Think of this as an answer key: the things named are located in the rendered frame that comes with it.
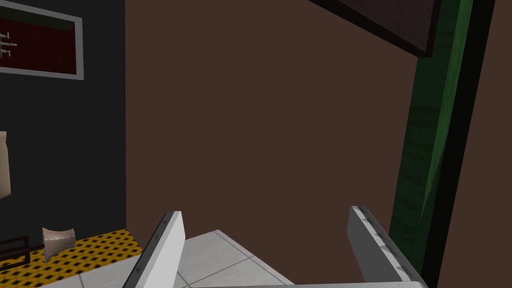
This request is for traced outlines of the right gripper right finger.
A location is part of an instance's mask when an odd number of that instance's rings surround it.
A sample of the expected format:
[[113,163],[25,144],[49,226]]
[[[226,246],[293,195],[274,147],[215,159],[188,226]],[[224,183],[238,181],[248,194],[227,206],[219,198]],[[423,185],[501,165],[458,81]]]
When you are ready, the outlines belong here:
[[350,283],[350,288],[427,288],[366,207],[350,207],[346,233],[364,278],[363,283]]

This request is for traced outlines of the beige cushion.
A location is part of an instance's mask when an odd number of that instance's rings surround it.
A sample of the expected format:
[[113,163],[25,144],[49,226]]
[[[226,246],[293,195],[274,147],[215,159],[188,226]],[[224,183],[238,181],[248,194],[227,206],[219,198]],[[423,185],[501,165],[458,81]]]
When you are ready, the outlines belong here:
[[0,131],[0,200],[11,194],[7,132]]

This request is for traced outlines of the green door leaf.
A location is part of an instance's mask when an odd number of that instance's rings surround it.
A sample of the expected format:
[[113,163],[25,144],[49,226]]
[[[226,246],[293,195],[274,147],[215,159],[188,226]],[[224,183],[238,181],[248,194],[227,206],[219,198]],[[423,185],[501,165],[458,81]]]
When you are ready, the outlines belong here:
[[417,60],[389,236],[438,288],[496,0],[435,0]]

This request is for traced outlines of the yellow black patterned rug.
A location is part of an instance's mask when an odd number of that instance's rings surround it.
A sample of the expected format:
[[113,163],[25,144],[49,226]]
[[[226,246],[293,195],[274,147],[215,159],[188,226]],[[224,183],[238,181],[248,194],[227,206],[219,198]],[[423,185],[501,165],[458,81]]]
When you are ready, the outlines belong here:
[[0,261],[0,288],[38,288],[140,255],[143,249],[127,229],[78,240],[45,262],[43,249],[30,252],[30,263],[1,270],[24,260]]

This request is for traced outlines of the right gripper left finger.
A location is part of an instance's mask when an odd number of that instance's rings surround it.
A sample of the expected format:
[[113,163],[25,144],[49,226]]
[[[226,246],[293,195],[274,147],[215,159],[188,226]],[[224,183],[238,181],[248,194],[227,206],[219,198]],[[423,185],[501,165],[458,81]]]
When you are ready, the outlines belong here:
[[122,288],[173,288],[185,243],[182,213],[165,213]]

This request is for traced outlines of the grey framed dark red picture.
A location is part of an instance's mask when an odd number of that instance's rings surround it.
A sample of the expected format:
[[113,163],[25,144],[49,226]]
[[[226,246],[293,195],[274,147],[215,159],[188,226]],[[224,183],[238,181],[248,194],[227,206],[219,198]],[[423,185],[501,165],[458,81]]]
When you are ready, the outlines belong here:
[[0,0],[0,73],[84,80],[82,18]]

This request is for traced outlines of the pale beige lamp shade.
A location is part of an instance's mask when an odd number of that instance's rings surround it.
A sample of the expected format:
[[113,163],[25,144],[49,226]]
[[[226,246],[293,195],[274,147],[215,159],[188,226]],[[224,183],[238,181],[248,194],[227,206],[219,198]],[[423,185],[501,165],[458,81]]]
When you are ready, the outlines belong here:
[[43,227],[42,239],[45,263],[48,263],[59,252],[76,247],[76,233],[74,229],[54,231]]

